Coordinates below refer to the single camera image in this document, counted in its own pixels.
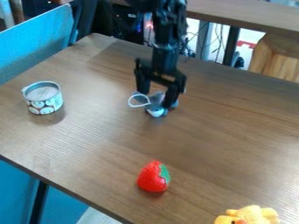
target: strawberry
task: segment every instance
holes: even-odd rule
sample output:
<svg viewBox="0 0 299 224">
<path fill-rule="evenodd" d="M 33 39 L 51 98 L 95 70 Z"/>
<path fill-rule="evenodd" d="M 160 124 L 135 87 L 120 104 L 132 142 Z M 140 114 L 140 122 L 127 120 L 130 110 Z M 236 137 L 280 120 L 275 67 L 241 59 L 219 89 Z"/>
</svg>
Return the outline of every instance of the strawberry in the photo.
<svg viewBox="0 0 299 224">
<path fill-rule="evenodd" d="M 159 161 L 151 161 L 143 167 L 136 183 L 144 191 L 163 192 L 170 183 L 170 174 L 164 164 Z"/>
</svg>

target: blue panel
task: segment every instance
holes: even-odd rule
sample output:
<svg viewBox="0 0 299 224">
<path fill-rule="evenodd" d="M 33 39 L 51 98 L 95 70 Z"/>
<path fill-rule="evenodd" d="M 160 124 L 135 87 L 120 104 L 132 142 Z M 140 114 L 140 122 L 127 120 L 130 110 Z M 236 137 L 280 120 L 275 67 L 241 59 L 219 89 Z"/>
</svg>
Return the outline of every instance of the blue panel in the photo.
<svg viewBox="0 0 299 224">
<path fill-rule="evenodd" d="M 0 161 L 0 223 L 27 223 L 37 180 Z"/>
<path fill-rule="evenodd" d="M 0 223 L 29 223 L 38 181 L 0 161 Z M 87 205 L 50 187 L 41 224 L 74 224 Z"/>
<path fill-rule="evenodd" d="M 0 32 L 0 85 L 66 48 L 72 28 L 63 5 Z"/>
<path fill-rule="evenodd" d="M 51 187 L 41 224 L 75 224 L 88 206 Z"/>
</svg>

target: can lid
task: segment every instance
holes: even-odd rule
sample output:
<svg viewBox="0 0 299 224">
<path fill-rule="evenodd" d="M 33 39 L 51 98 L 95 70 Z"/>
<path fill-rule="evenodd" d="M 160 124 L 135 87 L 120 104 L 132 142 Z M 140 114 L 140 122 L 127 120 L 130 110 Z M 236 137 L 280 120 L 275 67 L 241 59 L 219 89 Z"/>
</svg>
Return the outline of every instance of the can lid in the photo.
<svg viewBox="0 0 299 224">
<path fill-rule="evenodd" d="M 60 92 L 59 85 L 52 81 L 39 81 L 22 89 L 24 98 L 30 101 L 47 101 Z"/>
</svg>

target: wooden chair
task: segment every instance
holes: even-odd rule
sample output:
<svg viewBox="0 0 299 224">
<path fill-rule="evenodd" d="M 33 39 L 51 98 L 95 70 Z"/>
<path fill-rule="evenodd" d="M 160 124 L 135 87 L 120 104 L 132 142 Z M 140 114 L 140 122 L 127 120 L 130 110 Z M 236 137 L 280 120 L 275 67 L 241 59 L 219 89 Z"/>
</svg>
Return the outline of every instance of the wooden chair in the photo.
<svg viewBox="0 0 299 224">
<path fill-rule="evenodd" d="M 299 83 L 299 38 L 266 34 L 254 48 L 249 71 Z"/>
</svg>

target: floor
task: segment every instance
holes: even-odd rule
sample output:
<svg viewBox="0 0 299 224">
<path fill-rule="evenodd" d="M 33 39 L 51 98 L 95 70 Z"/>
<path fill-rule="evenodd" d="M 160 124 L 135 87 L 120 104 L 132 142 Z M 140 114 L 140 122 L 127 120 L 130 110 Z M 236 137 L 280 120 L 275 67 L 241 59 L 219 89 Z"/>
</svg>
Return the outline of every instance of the floor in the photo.
<svg viewBox="0 0 299 224">
<path fill-rule="evenodd" d="M 81 216 L 77 224 L 121 224 L 119 221 L 89 207 Z"/>
</svg>

